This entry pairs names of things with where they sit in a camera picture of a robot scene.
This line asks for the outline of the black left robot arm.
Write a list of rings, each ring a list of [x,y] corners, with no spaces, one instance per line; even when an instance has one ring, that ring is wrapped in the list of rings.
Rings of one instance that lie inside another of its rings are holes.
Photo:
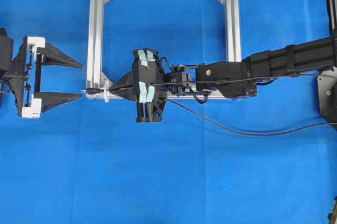
[[[1,28],[1,85],[15,97],[17,115],[20,118],[38,119],[41,113],[81,97],[76,93],[42,92],[41,76],[43,66],[65,66],[81,69],[75,59],[56,48],[45,38],[25,36],[19,51],[13,57],[14,40]]]

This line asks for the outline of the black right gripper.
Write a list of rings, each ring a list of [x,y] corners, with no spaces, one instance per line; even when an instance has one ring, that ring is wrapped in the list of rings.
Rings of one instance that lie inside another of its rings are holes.
[[[165,71],[155,50],[134,50],[132,71],[110,87],[110,93],[136,101],[138,123],[160,122],[167,100],[161,84]]]

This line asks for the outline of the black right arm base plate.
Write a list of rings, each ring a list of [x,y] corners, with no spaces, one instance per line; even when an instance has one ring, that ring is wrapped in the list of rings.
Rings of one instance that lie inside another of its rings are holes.
[[[319,114],[328,123],[336,123],[336,67],[317,77]]]

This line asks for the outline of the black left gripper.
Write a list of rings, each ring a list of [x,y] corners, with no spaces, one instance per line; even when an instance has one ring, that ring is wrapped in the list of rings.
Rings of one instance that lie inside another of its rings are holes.
[[[69,57],[51,43],[45,42],[45,38],[25,36],[23,43],[19,47],[17,56],[12,61],[10,74],[13,76],[9,77],[9,87],[11,88],[11,93],[15,96],[18,116],[21,118],[39,118],[41,113],[82,97],[81,94],[74,93],[37,92],[32,95],[33,100],[31,104],[24,106],[24,90],[26,88],[29,89],[29,85],[25,85],[25,82],[27,82],[29,78],[29,67],[26,66],[27,52],[29,49],[31,49],[34,59],[37,59],[37,54],[43,56],[43,65],[57,65],[76,69],[83,68],[83,65],[77,60]]]

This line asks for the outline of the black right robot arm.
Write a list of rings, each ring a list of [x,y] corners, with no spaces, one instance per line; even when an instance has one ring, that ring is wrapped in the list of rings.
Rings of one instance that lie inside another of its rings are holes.
[[[288,45],[275,51],[252,54],[240,62],[172,65],[163,67],[166,57],[150,48],[134,50],[131,71],[109,88],[111,94],[135,101],[136,120],[158,122],[169,94],[191,95],[199,104],[219,91],[227,99],[254,97],[257,86],[268,85],[278,77],[298,77],[309,71],[336,66],[336,32],[331,37]]]

